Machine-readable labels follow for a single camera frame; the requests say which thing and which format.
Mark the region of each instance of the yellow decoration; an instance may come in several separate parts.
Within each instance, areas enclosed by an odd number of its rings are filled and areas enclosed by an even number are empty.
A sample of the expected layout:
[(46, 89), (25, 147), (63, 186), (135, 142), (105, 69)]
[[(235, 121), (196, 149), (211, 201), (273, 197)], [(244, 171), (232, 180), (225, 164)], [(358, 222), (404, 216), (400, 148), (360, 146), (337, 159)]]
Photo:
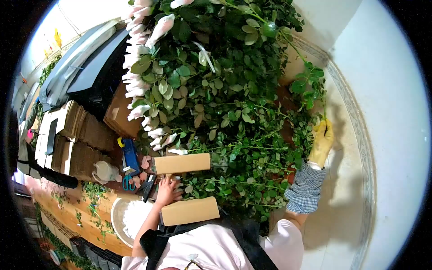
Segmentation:
[(61, 48), (61, 34), (58, 33), (57, 28), (55, 29), (54, 39), (57, 42), (59, 48)]

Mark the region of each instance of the gloved hand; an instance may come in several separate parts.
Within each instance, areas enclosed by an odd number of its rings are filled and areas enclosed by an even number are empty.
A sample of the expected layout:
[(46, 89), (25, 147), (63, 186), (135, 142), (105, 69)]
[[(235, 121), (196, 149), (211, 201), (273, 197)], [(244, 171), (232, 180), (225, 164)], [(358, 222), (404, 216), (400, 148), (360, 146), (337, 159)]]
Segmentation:
[(333, 145), (334, 134), (330, 120), (321, 121), (318, 132), (314, 139), (312, 151), (309, 154), (309, 161), (315, 162), (321, 168), (324, 167), (325, 160)]

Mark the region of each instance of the person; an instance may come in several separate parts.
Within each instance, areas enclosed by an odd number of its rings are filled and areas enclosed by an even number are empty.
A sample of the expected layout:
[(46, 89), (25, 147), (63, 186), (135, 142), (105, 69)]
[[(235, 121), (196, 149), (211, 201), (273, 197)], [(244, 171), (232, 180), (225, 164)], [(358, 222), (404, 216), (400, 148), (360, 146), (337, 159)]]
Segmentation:
[(176, 192), (177, 181), (163, 179), (156, 202), (134, 240), (132, 255), (123, 257), (121, 268), (300, 269), (304, 252), (300, 228), (308, 214), (318, 207), (321, 184), (326, 176), (324, 163), (333, 140), (332, 123), (328, 119), (321, 121), (308, 161), (285, 191), (289, 200), (285, 214), (266, 237), (258, 236), (253, 226), (224, 221), (177, 226), (170, 232), (160, 224), (157, 231), (162, 207), (180, 195)]
[(78, 179), (75, 177), (42, 168), (35, 160), (36, 149), (26, 141), (28, 130), (33, 126), (38, 114), (38, 104), (39, 98), (33, 103), (28, 117), (18, 126), (18, 160), (16, 166), (23, 174), (30, 175), (35, 179), (44, 177), (60, 186), (76, 188)]

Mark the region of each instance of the teal-handled scissors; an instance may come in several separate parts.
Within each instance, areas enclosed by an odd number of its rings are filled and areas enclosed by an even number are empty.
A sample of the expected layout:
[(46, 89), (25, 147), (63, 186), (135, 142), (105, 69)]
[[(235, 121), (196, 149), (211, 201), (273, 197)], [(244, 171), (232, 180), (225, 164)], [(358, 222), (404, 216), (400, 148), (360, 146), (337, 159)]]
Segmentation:
[(123, 178), (123, 181), (121, 183), (122, 186), (123, 186), (123, 189), (126, 190), (126, 191), (133, 191), (133, 190), (135, 190), (135, 182), (133, 182), (132, 184), (130, 184), (129, 183), (130, 179), (132, 179), (132, 177), (130, 175), (126, 175)]

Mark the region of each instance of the woman's left hand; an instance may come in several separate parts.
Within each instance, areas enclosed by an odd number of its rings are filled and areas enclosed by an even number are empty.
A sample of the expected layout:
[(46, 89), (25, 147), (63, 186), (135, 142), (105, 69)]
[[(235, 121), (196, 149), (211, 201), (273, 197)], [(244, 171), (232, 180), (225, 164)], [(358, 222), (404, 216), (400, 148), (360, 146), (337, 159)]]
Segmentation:
[(159, 207), (164, 207), (172, 203), (174, 200), (181, 198), (182, 191), (176, 191), (179, 182), (171, 181), (170, 177), (165, 177), (159, 182), (158, 196), (155, 204)]

